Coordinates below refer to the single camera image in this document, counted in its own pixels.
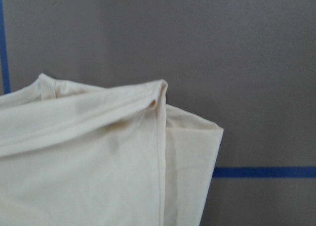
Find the beige long-sleeve printed shirt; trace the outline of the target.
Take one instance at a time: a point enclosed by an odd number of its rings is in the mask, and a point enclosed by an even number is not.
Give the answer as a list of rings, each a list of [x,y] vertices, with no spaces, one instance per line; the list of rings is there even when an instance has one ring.
[[[1,225],[199,225],[223,129],[166,90],[41,74],[2,95]]]

